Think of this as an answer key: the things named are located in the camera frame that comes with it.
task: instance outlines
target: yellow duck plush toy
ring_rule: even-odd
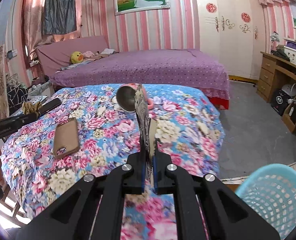
[[[76,51],[71,54],[70,60],[71,60],[72,64],[81,63],[81,62],[83,62],[83,55],[81,52]]]

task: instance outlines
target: laundry basket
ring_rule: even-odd
[[[296,171],[292,168],[264,166],[252,173],[236,194],[279,232],[281,240],[296,226]]]

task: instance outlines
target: pink headboard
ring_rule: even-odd
[[[45,75],[52,76],[62,67],[71,65],[70,56],[73,52],[90,50],[96,53],[105,48],[108,45],[103,36],[91,36],[41,45],[36,51]]]

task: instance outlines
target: floral blanket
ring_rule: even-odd
[[[34,218],[85,174],[109,174],[139,151],[135,113],[123,112],[115,99],[120,84],[65,88],[52,98],[61,106],[22,127],[5,143],[2,170],[29,218]],[[150,117],[158,121],[160,151],[190,174],[218,173],[224,131],[219,112],[198,89],[144,85],[153,98]],[[64,159],[52,154],[56,125],[75,117],[81,149]],[[157,196],[147,183],[142,195],[127,195],[122,240],[177,239],[172,195]]]

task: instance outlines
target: desk drawer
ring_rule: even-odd
[[[267,98],[269,97],[270,89],[271,86],[269,86],[266,82],[261,79],[258,80],[258,90]]]
[[[263,57],[263,63],[261,65],[262,68],[268,70],[269,72],[273,73],[276,66],[276,62],[270,59]]]
[[[272,85],[273,74],[264,68],[261,68],[259,78],[265,81],[268,85]]]

